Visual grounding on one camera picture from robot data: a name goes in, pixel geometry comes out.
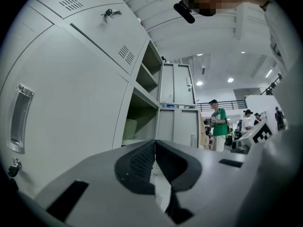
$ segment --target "white pants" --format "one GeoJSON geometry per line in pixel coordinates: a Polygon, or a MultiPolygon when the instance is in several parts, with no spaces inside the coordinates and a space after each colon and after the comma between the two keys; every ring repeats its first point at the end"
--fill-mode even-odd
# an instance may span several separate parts
{"type": "Polygon", "coordinates": [[[213,136],[213,150],[223,151],[225,144],[225,135],[213,136]]]}

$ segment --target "person in green shirt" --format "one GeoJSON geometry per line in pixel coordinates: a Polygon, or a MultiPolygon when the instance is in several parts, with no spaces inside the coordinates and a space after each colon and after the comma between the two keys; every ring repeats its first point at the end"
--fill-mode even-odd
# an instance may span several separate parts
{"type": "Polygon", "coordinates": [[[225,138],[228,134],[227,124],[226,124],[226,113],[223,108],[219,108],[218,101],[212,100],[209,102],[211,107],[214,109],[214,113],[212,114],[210,126],[214,128],[213,132],[213,150],[215,151],[223,151],[225,138]]]}

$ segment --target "locker vent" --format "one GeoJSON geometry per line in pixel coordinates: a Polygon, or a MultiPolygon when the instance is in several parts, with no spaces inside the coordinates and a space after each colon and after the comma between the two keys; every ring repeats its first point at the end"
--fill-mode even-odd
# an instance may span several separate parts
{"type": "Polygon", "coordinates": [[[125,59],[128,64],[132,64],[134,60],[134,55],[129,51],[129,49],[125,45],[123,45],[123,47],[119,51],[119,55],[121,55],[121,57],[125,59]]]}
{"type": "Polygon", "coordinates": [[[83,7],[77,0],[64,0],[59,2],[62,6],[66,7],[69,11],[80,9],[83,7]]]}

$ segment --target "black cap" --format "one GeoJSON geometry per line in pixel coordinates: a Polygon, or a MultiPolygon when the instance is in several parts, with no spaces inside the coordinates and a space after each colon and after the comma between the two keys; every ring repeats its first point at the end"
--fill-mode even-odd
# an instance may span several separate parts
{"type": "Polygon", "coordinates": [[[245,114],[253,114],[253,112],[252,112],[250,109],[248,109],[248,110],[246,110],[246,111],[244,110],[243,112],[244,112],[245,114]]]}
{"type": "Polygon", "coordinates": [[[208,104],[217,104],[218,103],[218,101],[217,100],[212,100],[212,101],[210,101],[208,104]]]}

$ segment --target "person in black clothing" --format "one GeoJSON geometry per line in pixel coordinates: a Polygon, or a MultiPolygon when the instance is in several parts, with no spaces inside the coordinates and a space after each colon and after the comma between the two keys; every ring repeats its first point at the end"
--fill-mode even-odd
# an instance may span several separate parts
{"type": "Polygon", "coordinates": [[[276,122],[278,124],[278,131],[283,130],[285,128],[283,117],[284,116],[283,116],[282,112],[279,110],[278,107],[276,107],[275,118],[276,118],[276,122]]]}
{"type": "Polygon", "coordinates": [[[258,123],[260,123],[262,121],[260,114],[255,113],[255,117],[256,117],[256,119],[255,119],[254,125],[256,125],[256,124],[258,124],[258,123]]]}

